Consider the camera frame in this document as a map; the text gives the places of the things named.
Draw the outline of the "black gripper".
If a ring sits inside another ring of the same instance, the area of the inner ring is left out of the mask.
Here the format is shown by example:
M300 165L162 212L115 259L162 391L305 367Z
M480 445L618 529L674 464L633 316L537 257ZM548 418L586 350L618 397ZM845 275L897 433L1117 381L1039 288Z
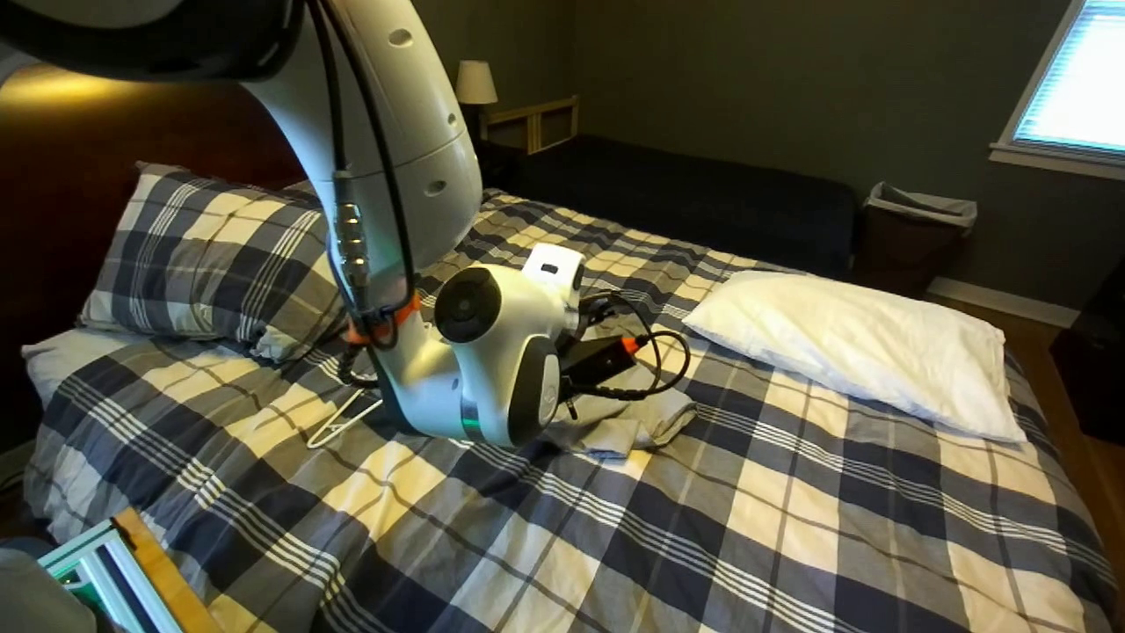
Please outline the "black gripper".
M563 391L579 393L600 388L609 376L633 367L636 340L633 338L592 338L578 340L563 350Z

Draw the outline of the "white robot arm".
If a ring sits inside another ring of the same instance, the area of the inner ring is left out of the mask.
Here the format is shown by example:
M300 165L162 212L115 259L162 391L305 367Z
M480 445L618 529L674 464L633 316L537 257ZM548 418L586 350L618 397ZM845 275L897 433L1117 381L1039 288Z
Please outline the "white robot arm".
M415 272L468 234L483 170L411 0L0 0L0 37L77 73L244 83L324 206L391 410L426 435L497 445L561 422L579 338L578 250L476 265L418 302Z

